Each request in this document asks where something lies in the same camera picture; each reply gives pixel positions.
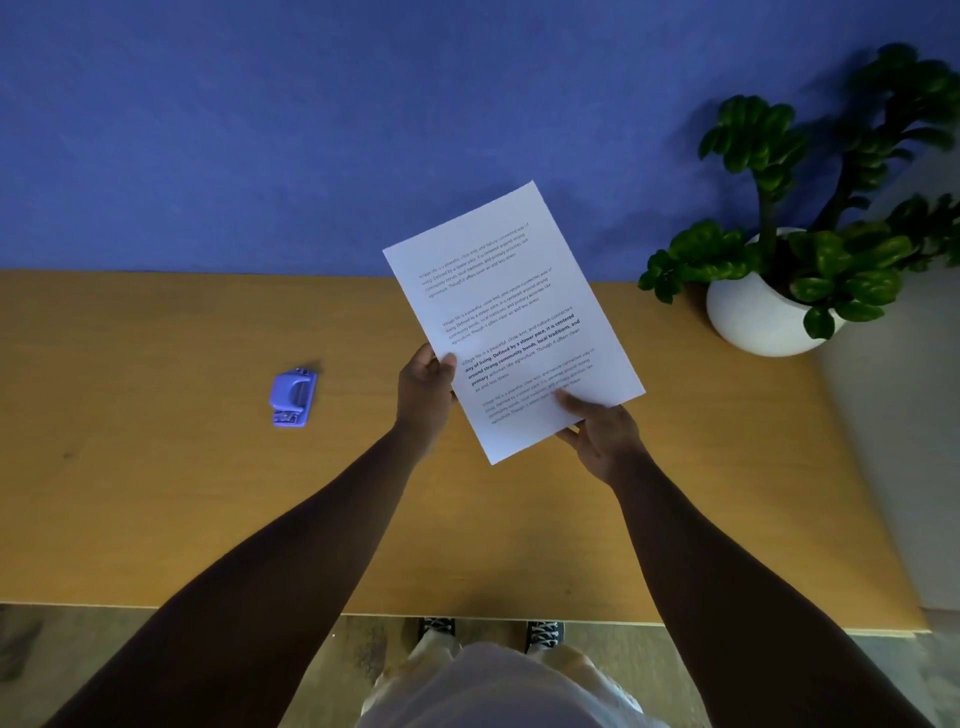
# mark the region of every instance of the plant stem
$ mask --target plant stem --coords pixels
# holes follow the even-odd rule
[[[836,190],[827,200],[827,204],[820,210],[817,219],[810,226],[811,232],[835,231],[840,224],[840,215],[847,208],[847,200],[853,194],[853,165],[850,163],[850,153],[845,152],[840,166],[840,177],[837,179]]]
[[[777,219],[773,197],[759,187],[756,189],[760,207],[760,250],[766,260],[773,260],[777,251]]]

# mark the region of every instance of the white pot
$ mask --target white pot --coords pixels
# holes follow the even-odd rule
[[[777,229],[777,233],[796,231]],[[757,273],[740,280],[717,280],[707,290],[707,315],[717,333],[735,347],[760,356],[792,356],[823,344],[825,339],[811,339],[806,333],[808,310],[810,306],[781,296]],[[846,322],[835,311],[830,314],[839,330]]]

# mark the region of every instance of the forearm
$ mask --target forearm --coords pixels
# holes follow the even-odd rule
[[[612,487],[651,595],[718,728],[832,718],[926,725],[836,624],[709,522],[649,456],[618,471]]]
[[[282,715],[424,450],[417,438],[391,430],[329,485],[174,595],[61,711],[57,724],[123,716],[125,707],[131,717],[158,700],[171,719],[184,720],[177,714],[182,703],[187,715],[209,704],[216,720],[230,702],[217,686],[226,682],[235,690],[242,678],[231,675],[264,670],[273,684],[256,689]],[[270,724],[270,711],[258,710]],[[151,722],[144,715],[137,720]]]

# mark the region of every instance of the paper sheet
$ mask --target paper sheet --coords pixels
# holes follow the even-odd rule
[[[643,394],[533,182],[383,253],[434,352],[456,354],[491,463],[577,421],[558,388],[607,406]]]

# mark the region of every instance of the floor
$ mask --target floor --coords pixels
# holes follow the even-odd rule
[[[34,728],[50,716],[151,614],[149,610],[0,605],[0,725]],[[402,661],[409,619],[343,617],[317,653],[282,725],[347,728],[376,676]],[[464,643],[520,647],[523,624],[458,622]],[[960,635],[856,637],[939,728],[960,728]],[[662,627],[571,623],[566,640],[673,728],[707,726],[703,704]]]

